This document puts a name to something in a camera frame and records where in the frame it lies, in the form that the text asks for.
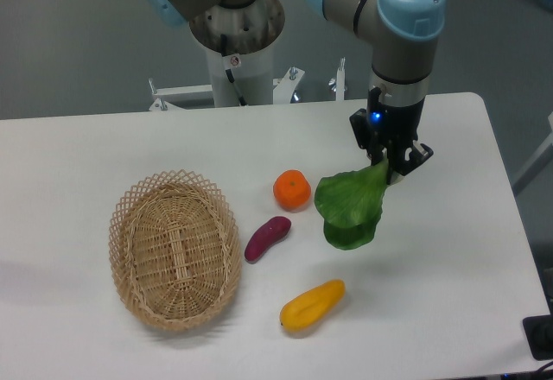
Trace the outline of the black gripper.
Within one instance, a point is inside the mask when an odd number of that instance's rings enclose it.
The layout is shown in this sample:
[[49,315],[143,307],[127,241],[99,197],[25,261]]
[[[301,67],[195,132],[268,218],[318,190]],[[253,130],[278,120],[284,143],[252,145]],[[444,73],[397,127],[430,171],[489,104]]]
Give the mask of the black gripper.
[[367,111],[361,108],[349,117],[356,142],[372,166],[383,160],[383,151],[387,150],[388,185],[412,173],[434,155],[431,147],[417,141],[423,104],[424,98],[404,107],[387,105],[383,91],[373,87],[369,91]]

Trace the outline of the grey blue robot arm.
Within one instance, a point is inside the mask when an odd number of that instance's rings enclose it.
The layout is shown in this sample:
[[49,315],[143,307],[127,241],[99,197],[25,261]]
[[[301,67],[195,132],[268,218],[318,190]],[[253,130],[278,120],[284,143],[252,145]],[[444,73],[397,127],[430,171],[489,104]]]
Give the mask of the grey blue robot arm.
[[[186,24],[212,60],[217,106],[273,101],[272,66],[263,56],[283,32],[279,0],[148,0],[168,25]],[[428,92],[446,0],[306,0],[322,18],[372,47],[367,104],[350,123],[372,164],[387,162],[388,181],[433,154],[417,128]]]

